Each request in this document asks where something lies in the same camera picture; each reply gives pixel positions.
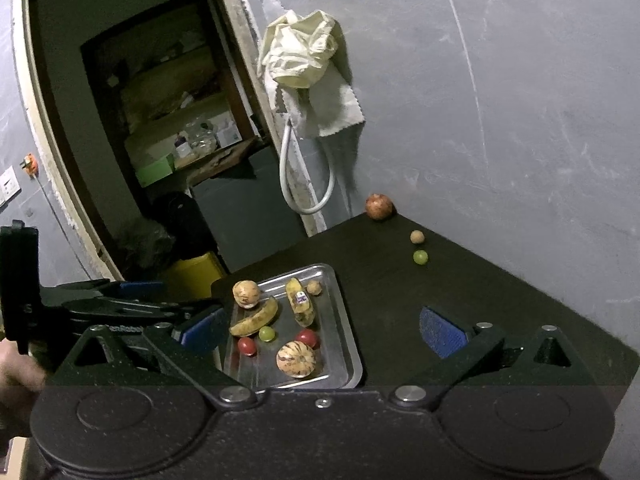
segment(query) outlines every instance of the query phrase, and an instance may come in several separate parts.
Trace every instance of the blue gripper pad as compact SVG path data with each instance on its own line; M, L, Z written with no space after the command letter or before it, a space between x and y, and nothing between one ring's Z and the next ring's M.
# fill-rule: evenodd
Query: blue gripper pad
M219 308L184 331L180 344L196 354L210 354L217 346L226 342L229 318Z
M447 358L468 343L466 334L428 307L420 312L420 335L431 350Z
M117 290L117 298L137 298L142 300L145 296L164 289L163 282L120 282Z

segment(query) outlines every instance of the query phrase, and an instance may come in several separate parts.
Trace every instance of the banana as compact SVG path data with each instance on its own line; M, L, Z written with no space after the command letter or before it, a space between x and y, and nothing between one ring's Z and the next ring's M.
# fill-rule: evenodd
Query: banana
M291 278L285 286L285 291L298 324L304 327L311 325L316 318L316 310L300 282Z
M263 326L270 323L278 313L278 301L275 298L267 298L264 305L255 314L245 317L232 327L229 333L236 337L246 337L255 334Z

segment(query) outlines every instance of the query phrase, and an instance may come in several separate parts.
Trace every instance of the orange plug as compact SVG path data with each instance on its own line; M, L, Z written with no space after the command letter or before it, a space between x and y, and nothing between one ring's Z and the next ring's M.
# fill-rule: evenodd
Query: orange plug
M38 161L31 153L28 153L27 156L24 157L20 163L20 167L31 177L38 174Z

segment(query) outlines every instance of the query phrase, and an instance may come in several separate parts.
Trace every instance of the human hand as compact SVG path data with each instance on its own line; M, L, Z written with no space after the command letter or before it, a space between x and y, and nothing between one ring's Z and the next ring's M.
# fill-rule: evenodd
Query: human hand
M46 372L36 359L21 355L15 341L0 341L0 404L18 419L29 419L45 379Z

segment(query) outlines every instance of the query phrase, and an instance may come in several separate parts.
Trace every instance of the red cherry tomato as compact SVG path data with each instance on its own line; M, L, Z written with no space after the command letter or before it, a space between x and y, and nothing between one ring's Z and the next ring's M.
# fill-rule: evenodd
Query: red cherry tomato
M311 348L315 348L318 346L318 336L316 333L310 328L305 328L302 332L300 332L296 336L296 341L300 341L301 343L305 343Z
M255 341L250 337L241 337L238 339L238 350L244 355L255 355L258 351L258 347L255 345Z

